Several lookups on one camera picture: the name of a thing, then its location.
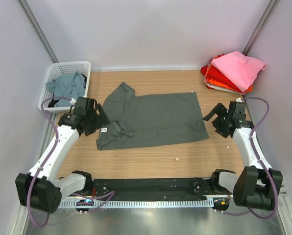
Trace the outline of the dark grey t-shirt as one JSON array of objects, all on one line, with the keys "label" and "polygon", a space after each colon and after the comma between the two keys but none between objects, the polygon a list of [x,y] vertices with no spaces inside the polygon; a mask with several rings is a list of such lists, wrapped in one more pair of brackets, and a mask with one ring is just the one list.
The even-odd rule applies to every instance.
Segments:
[{"label": "dark grey t-shirt", "polygon": [[209,138],[195,92],[136,96],[122,82],[102,106],[110,123],[101,128],[98,150],[180,144]]}]

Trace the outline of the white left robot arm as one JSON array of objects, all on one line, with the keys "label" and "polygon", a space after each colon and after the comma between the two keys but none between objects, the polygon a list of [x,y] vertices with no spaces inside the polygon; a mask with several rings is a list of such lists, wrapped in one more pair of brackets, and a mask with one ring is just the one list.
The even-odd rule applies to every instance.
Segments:
[{"label": "white left robot arm", "polygon": [[53,125],[55,135],[41,158],[27,174],[20,173],[16,177],[20,204],[51,214],[67,196],[76,192],[89,195],[94,187],[90,173],[75,170],[68,177],[57,179],[57,172],[81,135],[88,136],[109,123],[95,99],[79,97],[73,100],[70,111]]}]

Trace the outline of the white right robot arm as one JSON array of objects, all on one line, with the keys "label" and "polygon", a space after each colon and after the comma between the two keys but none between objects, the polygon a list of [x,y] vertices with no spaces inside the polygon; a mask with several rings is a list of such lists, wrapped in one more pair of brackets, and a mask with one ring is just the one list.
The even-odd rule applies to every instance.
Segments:
[{"label": "white right robot arm", "polygon": [[236,206],[245,207],[250,213],[255,209],[275,214],[283,175],[274,170],[265,159],[256,136],[258,124],[246,119],[246,103],[238,98],[226,108],[218,103],[204,118],[210,121],[215,132],[224,138],[231,137],[238,147],[244,169],[240,175],[216,169],[210,188],[216,194],[228,190]]}]

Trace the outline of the white folded t-shirt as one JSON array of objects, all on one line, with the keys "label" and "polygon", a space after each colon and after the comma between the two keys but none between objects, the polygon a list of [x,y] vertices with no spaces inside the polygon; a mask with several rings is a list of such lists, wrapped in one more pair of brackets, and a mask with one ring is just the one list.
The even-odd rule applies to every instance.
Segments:
[{"label": "white folded t-shirt", "polygon": [[207,88],[211,88],[211,89],[214,89],[214,90],[219,90],[219,91],[224,91],[224,92],[229,92],[229,93],[235,93],[235,94],[245,95],[245,93],[240,93],[240,92],[233,91],[233,90],[230,90],[230,89],[226,89],[226,88],[214,86],[212,84],[206,84],[206,86],[207,86]]}]

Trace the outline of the orange folded t-shirt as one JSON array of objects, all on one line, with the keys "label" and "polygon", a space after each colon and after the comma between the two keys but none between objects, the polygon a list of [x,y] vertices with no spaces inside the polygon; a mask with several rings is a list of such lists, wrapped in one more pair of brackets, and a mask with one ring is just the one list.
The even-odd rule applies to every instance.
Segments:
[{"label": "orange folded t-shirt", "polygon": [[244,92],[241,91],[237,86],[235,86],[232,82],[229,81],[229,84],[225,84],[222,83],[221,81],[217,81],[213,78],[205,78],[204,82],[208,85],[213,85],[213,86],[217,86],[219,88],[223,88],[223,89],[227,89],[233,92],[238,92],[238,93],[248,93],[251,92],[253,90],[253,86],[250,86],[247,90],[245,90]]}]

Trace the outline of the light blue t-shirt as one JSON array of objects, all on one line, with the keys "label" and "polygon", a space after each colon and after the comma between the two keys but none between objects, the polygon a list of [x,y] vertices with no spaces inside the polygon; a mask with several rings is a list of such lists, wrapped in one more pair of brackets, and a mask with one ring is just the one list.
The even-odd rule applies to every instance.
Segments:
[{"label": "light blue t-shirt", "polygon": [[49,108],[68,107],[70,102],[65,99],[57,99],[58,97],[75,98],[85,95],[87,77],[79,71],[62,75],[52,81],[46,83],[46,89],[53,94],[48,105]]}]

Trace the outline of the red folded t-shirt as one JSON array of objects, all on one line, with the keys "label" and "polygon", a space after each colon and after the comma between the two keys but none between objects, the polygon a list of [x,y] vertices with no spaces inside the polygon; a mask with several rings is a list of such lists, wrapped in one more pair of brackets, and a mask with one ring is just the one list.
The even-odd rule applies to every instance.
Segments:
[{"label": "red folded t-shirt", "polygon": [[201,74],[205,78],[213,78],[217,81],[221,81],[222,83],[229,84],[229,79],[223,75],[217,68],[215,68],[211,64],[207,64],[200,69]]}]

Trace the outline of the pink folded t-shirt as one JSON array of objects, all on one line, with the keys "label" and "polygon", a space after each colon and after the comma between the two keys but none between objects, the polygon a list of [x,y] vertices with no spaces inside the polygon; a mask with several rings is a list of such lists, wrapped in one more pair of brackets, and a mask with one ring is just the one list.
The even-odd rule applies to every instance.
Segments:
[{"label": "pink folded t-shirt", "polygon": [[241,92],[252,86],[258,73],[267,64],[257,58],[245,56],[239,51],[225,54],[211,61],[211,65],[228,78]]}]

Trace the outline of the white plastic basket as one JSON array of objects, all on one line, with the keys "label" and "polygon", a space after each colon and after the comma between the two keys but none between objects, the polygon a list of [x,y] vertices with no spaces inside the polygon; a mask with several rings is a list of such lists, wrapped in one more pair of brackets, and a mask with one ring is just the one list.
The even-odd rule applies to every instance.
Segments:
[{"label": "white plastic basket", "polygon": [[91,63],[89,61],[52,64],[46,73],[38,108],[52,113],[69,111],[72,98],[87,96],[90,73]]}]

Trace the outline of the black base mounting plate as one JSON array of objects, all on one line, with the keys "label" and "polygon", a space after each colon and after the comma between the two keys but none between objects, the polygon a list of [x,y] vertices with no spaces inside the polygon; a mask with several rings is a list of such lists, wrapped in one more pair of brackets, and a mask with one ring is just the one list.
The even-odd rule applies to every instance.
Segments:
[{"label": "black base mounting plate", "polygon": [[96,196],[114,191],[113,201],[200,201],[211,195],[227,195],[211,178],[95,179]]}]

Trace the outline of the aluminium frame rail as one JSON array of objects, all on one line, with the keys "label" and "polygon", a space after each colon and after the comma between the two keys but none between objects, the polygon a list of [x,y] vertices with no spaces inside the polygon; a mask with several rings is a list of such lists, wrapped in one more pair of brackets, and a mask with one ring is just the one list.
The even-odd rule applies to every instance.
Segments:
[{"label": "aluminium frame rail", "polygon": [[287,195],[287,193],[286,193],[286,188],[284,187],[284,185],[281,185],[281,187],[280,187],[280,191],[279,191],[279,195],[282,195],[282,196],[286,196]]}]

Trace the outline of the left aluminium corner post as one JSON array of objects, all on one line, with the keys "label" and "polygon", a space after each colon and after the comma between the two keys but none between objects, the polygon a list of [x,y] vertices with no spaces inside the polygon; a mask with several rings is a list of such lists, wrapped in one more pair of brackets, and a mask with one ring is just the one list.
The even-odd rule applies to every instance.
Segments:
[{"label": "left aluminium corner post", "polygon": [[18,4],[20,5],[21,9],[23,10],[26,18],[28,19],[29,23],[31,24],[33,30],[35,31],[37,37],[39,38],[42,46],[44,47],[46,53],[48,54],[50,60],[53,63],[58,63],[58,59],[50,45],[50,43],[48,42],[42,28],[40,27],[37,19],[35,18],[35,15],[33,13],[33,11],[31,10],[29,4],[27,3],[26,0],[17,0]]}]

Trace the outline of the aluminium corner post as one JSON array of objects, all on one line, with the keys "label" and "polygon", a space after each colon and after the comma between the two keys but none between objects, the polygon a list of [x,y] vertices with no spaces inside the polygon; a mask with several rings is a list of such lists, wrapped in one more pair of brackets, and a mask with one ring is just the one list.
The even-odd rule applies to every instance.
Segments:
[{"label": "aluminium corner post", "polygon": [[31,10],[29,4],[27,3],[26,0],[17,0],[18,4],[20,5],[21,9],[23,10],[26,18],[28,19],[29,23],[31,24],[33,30],[35,31],[37,37],[39,38],[42,46],[44,47],[46,53],[48,54],[50,60],[53,63],[58,63],[58,59],[50,45],[50,43],[48,42],[42,28],[40,27],[37,19],[35,18],[35,15],[33,13],[33,11]]},{"label": "aluminium corner post", "polygon": [[251,36],[249,37],[245,47],[243,48],[242,54],[248,56],[251,49],[255,45],[256,41],[259,39],[262,31],[264,30],[266,24],[268,23],[270,17],[278,6],[280,0],[269,0],[267,6],[265,7],[262,15],[260,16],[255,28],[253,29]]}]

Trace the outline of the right aluminium corner post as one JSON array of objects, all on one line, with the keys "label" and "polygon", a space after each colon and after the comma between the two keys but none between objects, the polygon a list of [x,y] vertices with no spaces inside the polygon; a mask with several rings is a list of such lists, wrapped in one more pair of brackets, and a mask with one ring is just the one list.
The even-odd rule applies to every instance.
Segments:
[{"label": "right aluminium corner post", "polygon": [[266,24],[268,23],[270,17],[278,6],[280,0],[269,0],[267,6],[265,7],[262,15],[260,16],[255,28],[253,29],[251,36],[249,37],[245,47],[243,48],[242,54],[248,56],[251,49],[255,45],[256,41],[259,39],[262,31],[264,30]]}]

